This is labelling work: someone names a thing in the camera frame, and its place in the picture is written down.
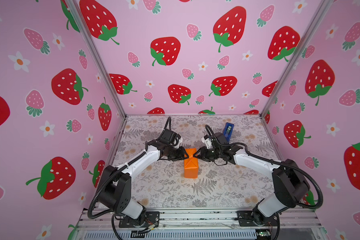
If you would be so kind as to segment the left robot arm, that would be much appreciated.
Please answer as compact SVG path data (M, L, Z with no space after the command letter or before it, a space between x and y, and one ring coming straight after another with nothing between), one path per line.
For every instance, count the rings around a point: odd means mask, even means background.
M183 139L176 132L164 129L157 139L145 143L145 148L132 160L117 167L108 166L103 170L93 202L108 208L106 213L137 220L139 225L144 221L146 208L132 199L132 183L134 179L159 160L182 161L189 157Z

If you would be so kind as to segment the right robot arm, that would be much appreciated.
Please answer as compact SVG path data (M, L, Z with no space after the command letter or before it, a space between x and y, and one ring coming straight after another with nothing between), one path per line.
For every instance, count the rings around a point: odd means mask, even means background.
M205 162L220 159L227 164L249 168L273 181L274 192L253 208L254 219L265 220L276 213L294 208L310 191L306 177L294 161L279 162L255 155L244 143L228 144L221 134L206 135L202 142L205 145L196 151L195 158Z

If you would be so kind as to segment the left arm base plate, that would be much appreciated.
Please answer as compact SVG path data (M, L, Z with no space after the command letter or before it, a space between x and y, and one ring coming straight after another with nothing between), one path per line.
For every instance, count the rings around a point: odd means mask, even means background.
M151 225L157 226L160 220L160 212L142 212L137 219L129 216L123 217L119 221L119 228L147 228Z

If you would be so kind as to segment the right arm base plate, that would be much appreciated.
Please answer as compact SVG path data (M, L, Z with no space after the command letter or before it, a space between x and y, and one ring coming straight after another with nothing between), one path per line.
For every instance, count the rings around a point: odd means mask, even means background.
M236 220L241 227L276 227L279 222L276 214L264 217L260 212L252 211L237 211Z

